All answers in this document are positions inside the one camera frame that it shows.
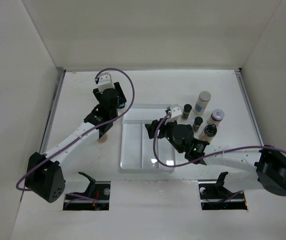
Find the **black-lid white spice jar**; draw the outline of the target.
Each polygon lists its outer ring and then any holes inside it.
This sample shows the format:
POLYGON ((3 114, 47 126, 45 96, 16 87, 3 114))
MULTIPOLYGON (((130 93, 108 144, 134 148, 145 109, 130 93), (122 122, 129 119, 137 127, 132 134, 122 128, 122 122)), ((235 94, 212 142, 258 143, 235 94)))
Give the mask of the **black-lid white spice jar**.
POLYGON ((107 141, 107 139, 108 139, 108 134, 106 133, 106 134, 104 134, 103 136, 101 136, 101 137, 97 140, 97 142, 99 142, 99 143, 104 143, 104 142, 107 141))

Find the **silver-lid blue-label shaker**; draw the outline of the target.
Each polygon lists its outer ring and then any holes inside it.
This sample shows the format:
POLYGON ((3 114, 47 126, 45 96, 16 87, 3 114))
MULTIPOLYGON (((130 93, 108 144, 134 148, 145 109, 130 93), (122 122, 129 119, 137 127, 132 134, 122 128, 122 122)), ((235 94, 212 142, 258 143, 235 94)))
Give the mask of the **silver-lid blue-label shaker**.
POLYGON ((211 94, 210 92, 208 91, 202 91, 199 96, 198 96, 198 99, 195 103, 195 106, 194 106, 194 113, 197 115, 197 116, 201 116, 203 115, 209 101, 211 100, 211 94))
POLYGON ((123 98, 120 98, 120 99, 119 99, 119 102, 118 102, 118 107, 117 107, 117 109, 123 109, 125 106, 126 106, 126 100, 123 99, 123 98))

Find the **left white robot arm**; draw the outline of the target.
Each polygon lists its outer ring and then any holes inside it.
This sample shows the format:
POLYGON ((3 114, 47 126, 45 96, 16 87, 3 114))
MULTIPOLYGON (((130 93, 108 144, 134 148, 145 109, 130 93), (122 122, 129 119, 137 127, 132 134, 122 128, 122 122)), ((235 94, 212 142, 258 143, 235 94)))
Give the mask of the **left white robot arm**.
POLYGON ((63 165, 76 154, 101 139, 118 120, 118 111, 125 107, 126 97, 119 82, 99 80, 93 94, 98 104, 79 127, 56 147, 44 153, 33 153, 23 176, 25 187, 48 203, 66 193, 63 165))

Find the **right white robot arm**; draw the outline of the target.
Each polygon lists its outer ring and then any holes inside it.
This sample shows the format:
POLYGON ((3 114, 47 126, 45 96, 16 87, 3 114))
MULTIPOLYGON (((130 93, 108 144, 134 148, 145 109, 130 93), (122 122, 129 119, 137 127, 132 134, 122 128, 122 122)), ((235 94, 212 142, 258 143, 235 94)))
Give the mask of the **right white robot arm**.
POLYGON ((264 189, 274 195, 286 196, 286 151, 282 149, 254 145, 221 148, 206 154, 209 142, 195 138, 190 125, 163 118, 146 124, 145 128, 150 139, 166 139, 187 160, 182 164, 168 164, 162 162, 155 152, 154 157, 164 167, 201 164, 236 169, 237 172, 225 171, 219 174, 214 190, 221 198, 226 198, 233 192, 252 189, 264 189))

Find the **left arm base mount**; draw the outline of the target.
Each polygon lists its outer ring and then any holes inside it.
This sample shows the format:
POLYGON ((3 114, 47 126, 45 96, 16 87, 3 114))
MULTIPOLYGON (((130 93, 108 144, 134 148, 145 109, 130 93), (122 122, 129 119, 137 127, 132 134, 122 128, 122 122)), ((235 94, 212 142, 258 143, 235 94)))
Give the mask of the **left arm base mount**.
POLYGON ((110 206, 111 182, 96 181, 84 172, 78 174, 86 179, 83 191, 65 195, 64 211, 108 211, 110 206))

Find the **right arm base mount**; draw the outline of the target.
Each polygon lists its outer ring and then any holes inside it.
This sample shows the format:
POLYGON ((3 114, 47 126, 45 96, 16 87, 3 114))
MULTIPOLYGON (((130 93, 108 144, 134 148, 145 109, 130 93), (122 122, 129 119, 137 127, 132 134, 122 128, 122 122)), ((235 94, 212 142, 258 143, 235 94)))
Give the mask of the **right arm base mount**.
POLYGON ((231 192, 223 186, 227 174, 222 172, 217 180, 198 182, 202 210, 247 210, 243 191, 231 192))

